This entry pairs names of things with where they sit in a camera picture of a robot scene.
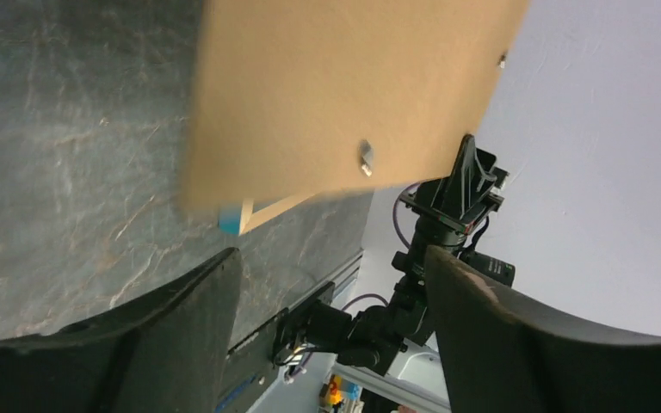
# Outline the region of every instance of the screw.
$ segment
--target screw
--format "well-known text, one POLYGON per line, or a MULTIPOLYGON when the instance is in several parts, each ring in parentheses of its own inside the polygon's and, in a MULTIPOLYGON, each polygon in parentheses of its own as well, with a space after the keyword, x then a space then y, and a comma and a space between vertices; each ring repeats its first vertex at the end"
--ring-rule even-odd
POLYGON ((366 176, 371 176, 372 163, 374 162, 374 148, 367 140, 362 140, 358 147, 359 162, 361 163, 361 171, 366 176))

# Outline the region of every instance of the cable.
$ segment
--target cable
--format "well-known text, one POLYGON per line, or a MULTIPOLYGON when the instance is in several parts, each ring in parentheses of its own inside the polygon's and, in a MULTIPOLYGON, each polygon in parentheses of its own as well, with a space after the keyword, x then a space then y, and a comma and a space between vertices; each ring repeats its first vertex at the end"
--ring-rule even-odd
POLYGON ((356 298, 350 300, 350 301, 348 302, 348 304, 346 304, 346 305, 343 306, 343 308, 341 309, 341 311, 346 311, 346 310, 348 310, 353 304, 355 304, 355 303, 361 301, 362 299, 377 299, 378 301, 381 301, 382 303, 384 303, 384 305, 389 305, 389 302, 386 301, 386 299, 383 298, 383 297, 381 297, 379 294, 370 293, 370 294, 362 294, 362 295, 359 295, 358 297, 356 297, 356 298))
MULTIPOLYGON (((386 299, 381 297, 379 294, 368 293, 368 294, 359 295, 358 297, 350 300, 348 303, 346 303, 346 305, 343 306, 343 308, 341 308, 341 311, 348 310, 353 304, 355 304, 355 303, 357 303, 361 300, 364 300, 364 299, 377 299, 378 301, 380 301, 384 305, 389 305, 389 302, 386 301, 386 299)), ((288 384, 292 383, 293 379, 298 377, 300 374, 304 373, 305 370, 306 370, 307 363, 310 362, 310 359, 312 358, 312 355, 315 354, 315 353, 323 353, 323 351, 321 351, 320 349, 317 349, 317 348, 303 348, 299 352, 294 353, 293 356, 299 355, 299 354, 307 354, 307 357, 304 357, 303 360, 300 361, 298 366, 296 366, 293 369, 292 372, 290 372, 289 369, 285 372, 285 377, 284 377, 285 383, 288 383, 288 384)), ((289 361, 286 361, 285 363, 279 364, 278 366, 286 366, 288 363, 289 363, 289 361)))
POLYGON ((470 241, 470 245, 467 245, 467 247, 462 250, 462 252, 460 252, 460 256, 475 251, 475 248, 478 246, 478 241, 483 236, 483 234, 485 234, 485 231, 488 230, 488 226, 490 226, 490 217, 485 217, 485 223, 477 232, 473 234, 473 239, 470 241))
POLYGON ((410 244, 409 241, 406 240, 404 237, 404 234, 401 233, 401 228, 398 225, 398 204, 401 202, 401 195, 409 193, 413 188, 418 186, 418 183, 411 184, 410 186, 406 187, 403 191, 399 193, 397 196, 397 199, 394 201, 394 207, 392 208, 392 222, 394 224, 394 230, 397 232, 397 237, 399 237, 399 241, 406 247, 406 249, 409 249, 410 244))

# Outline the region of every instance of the white wall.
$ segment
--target white wall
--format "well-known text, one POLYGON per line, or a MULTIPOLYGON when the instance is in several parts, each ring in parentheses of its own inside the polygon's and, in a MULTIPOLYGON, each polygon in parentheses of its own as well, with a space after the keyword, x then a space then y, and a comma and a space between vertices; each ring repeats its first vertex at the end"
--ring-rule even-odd
MULTIPOLYGON (((477 138, 511 173, 479 250, 523 293, 661 335, 661 0, 534 0, 477 138)), ((397 192, 374 196, 357 293, 398 279, 397 192)))

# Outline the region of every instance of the wooden edge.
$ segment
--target wooden edge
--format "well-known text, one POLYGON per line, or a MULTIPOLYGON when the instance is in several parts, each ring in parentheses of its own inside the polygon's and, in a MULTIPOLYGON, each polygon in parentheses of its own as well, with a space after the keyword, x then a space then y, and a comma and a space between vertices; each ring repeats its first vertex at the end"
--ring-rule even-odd
POLYGON ((242 235, 312 197, 311 194, 288 196, 257 212, 253 212, 253 200, 244 200, 240 207, 222 208, 219 211, 219 228, 231 234, 242 235))

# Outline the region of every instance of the brown cardboard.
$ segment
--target brown cardboard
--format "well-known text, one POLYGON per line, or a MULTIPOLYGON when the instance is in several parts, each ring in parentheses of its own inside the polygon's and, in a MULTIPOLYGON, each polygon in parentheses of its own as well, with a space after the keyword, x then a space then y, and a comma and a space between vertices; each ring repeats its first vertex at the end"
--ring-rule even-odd
POLYGON ((452 169, 527 0, 213 0, 182 200, 383 187, 452 169), (373 174, 359 143, 374 148, 373 174))

